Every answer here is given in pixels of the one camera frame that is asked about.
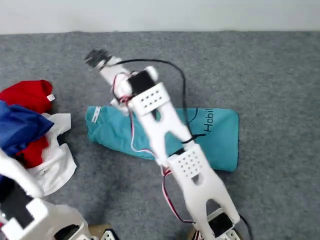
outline gray carpet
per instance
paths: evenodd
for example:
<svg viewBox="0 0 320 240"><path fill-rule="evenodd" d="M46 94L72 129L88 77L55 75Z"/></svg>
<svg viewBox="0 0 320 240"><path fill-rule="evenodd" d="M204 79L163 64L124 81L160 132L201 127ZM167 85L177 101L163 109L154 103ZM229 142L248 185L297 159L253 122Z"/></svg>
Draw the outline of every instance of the gray carpet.
<svg viewBox="0 0 320 240"><path fill-rule="evenodd" d="M238 168L219 175L256 239L320 236L320 32L0 36L0 88L47 79L56 96L53 112L71 112L72 129L61 141L68 143L78 168L48 200L77 208L90 224L112 224L122 240L173 240L185 239L190 226L168 208L156 163L87 140L86 107L112 98L110 87L84 64L92 48L108 49L123 59L172 61L187 76L190 107L236 110ZM179 75L157 67L173 103L181 107ZM168 190L187 219L173 178ZM244 225L239 228L246 235Z"/></svg>

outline pile of clothes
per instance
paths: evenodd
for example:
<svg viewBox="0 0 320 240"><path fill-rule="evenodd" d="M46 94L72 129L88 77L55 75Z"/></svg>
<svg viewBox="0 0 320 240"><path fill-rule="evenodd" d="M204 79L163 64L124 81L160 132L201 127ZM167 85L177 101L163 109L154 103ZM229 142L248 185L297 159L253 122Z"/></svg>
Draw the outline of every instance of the pile of clothes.
<svg viewBox="0 0 320 240"><path fill-rule="evenodd" d="M46 196L65 185L77 167L68 145L57 141L71 129L71 114L48 113L52 91L46 80L26 80L0 92L0 148L28 170Z"/></svg>

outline fabric label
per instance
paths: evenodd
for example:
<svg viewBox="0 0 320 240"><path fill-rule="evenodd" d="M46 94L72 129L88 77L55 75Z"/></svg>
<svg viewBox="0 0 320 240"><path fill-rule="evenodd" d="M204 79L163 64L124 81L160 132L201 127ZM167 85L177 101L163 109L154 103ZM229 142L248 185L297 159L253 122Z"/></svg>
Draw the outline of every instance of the fabric label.
<svg viewBox="0 0 320 240"><path fill-rule="evenodd" d="M50 94L50 95L46 96L46 98L47 98L50 102L52 102L53 100L56 99L53 94Z"/></svg>
<svg viewBox="0 0 320 240"><path fill-rule="evenodd" d="M100 110L101 110L101 107L100 107L100 106L96 106L96 107L95 107L94 114L93 114L93 117L92 117L91 122L93 122L93 123L96 123L96 122L97 122L98 117L99 117Z"/></svg>

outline white cloth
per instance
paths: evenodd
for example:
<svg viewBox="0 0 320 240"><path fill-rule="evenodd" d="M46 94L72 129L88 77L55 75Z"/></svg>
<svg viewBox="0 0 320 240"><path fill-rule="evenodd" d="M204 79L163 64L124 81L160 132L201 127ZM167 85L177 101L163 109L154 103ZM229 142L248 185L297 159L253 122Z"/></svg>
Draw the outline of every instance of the white cloth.
<svg viewBox="0 0 320 240"><path fill-rule="evenodd" d="M54 123L45 135L49 147L42 151L43 163L28 169L29 173L42 186L44 195L50 195L64 186L74 174L77 165L66 143L59 145L57 137L71 129L71 114L42 114Z"/></svg>

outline teal fabric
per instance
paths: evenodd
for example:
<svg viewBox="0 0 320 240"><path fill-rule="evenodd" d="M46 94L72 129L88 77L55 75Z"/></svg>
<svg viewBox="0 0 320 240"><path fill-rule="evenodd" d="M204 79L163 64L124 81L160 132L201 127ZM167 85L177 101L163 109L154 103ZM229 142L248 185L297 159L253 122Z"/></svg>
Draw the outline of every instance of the teal fabric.
<svg viewBox="0 0 320 240"><path fill-rule="evenodd" d="M112 106L101 107L96 123L92 122L96 107L89 106L86 111L88 138L94 143L102 144L110 149L144 159L153 159L146 152L134 152L130 147L131 125L129 116L124 116ZM185 123L181 108L176 112ZM231 109L220 108L188 108L188 119L194 134L206 134L196 139L205 153L211 167L216 170L232 172L238 162L239 117ZM149 149L149 140L136 116L133 116L136 149ZM168 155L181 149L181 142L171 133L165 136Z"/></svg>

